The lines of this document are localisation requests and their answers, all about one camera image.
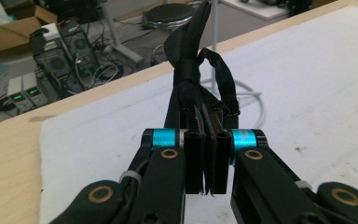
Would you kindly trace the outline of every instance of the black fabric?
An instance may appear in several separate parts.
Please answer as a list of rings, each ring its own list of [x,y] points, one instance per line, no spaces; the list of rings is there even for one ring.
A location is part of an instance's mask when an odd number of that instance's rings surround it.
[[[287,8],[290,9],[289,17],[301,14],[310,10],[312,0],[289,0],[287,1]]]
[[[164,43],[167,58],[174,67],[173,89],[165,119],[165,128],[180,128],[180,112],[202,105],[223,111],[223,127],[238,128],[240,114],[234,79],[218,53],[202,49],[200,38],[209,18],[211,5],[201,5],[190,23],[179,27]],[[207,59],[215,68],[215,80],[221,100],[200,85],[200,65]]]

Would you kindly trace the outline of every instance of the cardboard box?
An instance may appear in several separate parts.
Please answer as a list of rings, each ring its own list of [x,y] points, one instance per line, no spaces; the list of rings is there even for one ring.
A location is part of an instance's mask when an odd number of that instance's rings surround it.
[[[53,13],[31,3],[7,9],[16,21],[0,25],[0,57],[29,51],[29,35],[42,25],[57,22]]]

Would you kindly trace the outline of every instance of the wooden table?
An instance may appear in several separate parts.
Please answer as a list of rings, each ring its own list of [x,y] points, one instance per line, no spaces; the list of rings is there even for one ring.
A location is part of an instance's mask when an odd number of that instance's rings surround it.
[[[275,34],[288,27],[310,21],[346,6],[358,7],[358,1],[341,0],[299,16],[222,42],[218,51],[228,52]],[[41,170],[39,134],[41,122],[124,91],[172,71],[168,63],[151,67],[99,88],[83,92],[57,103],[0,123],[0,223],[37,223],[39,217]]]

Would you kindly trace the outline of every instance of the electronic device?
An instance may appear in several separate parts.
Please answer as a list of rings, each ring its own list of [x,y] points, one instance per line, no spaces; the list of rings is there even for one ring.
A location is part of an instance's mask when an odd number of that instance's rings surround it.
[[[79,75],[81,77],[93,76],[99,64],[81,26],[76,21],[67,21],[62,23],[58,30],[69,53],[75,60],[76,71]]]
[[[35,73],[22,76],[22,92],[36,107],[48,104],[47,91]]]
[[[358,224],[358,189],[327,182],[314,193],[269,147],[261,130],[239,129],[229,68],[216,52],[198,54],[199,31],[211,7],[201,4],[190,25],[164,43],[172,46],[167,55],[174,67],[164,128],[144,130],[118,182],[88,184],[50,223],[184,223],[186,194],[226,194],[232,165],[230,204],[238,223]],[[204,59],[216,69],[220,99],[200,83]]]
[[[21,113],[31,110],[34,106],[22,92],[22,77],[12,78],[8,82],[7,96]]]
[[[54,24],[35,31],[30,48],[51,86],[60,98],[65,98],[72,95],[70,92],[82,92],[83,87],[77,79],[72,56],[56,28]]]
[[[97,21],[98,2],[94,0],[34,0],[34,2],[57,15],[58,21],[77,19],[80,23]]]

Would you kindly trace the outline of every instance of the brass grommet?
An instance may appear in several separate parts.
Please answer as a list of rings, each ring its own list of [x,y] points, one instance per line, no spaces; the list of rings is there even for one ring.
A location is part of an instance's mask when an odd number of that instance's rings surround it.
[[[347,189],[331,189],[331,195],[341,203],[345,203],[350,206],[358,206],[358,197]]]
[[[178,151],[174,149],[165,149],[161,151],[161,156],[165,159],[173,159],[179,155]]]
[[[245,151],[245,156],[247,158],[255,160],[255,161],[259,161],[259,160],[263,159],[263,154],[261,154],[261,152],[256,151],[256,150]]]
[[[92,203],[104,203],[113,195],[113,189],[109,186],[99,186],[89,192],[89,201]]]

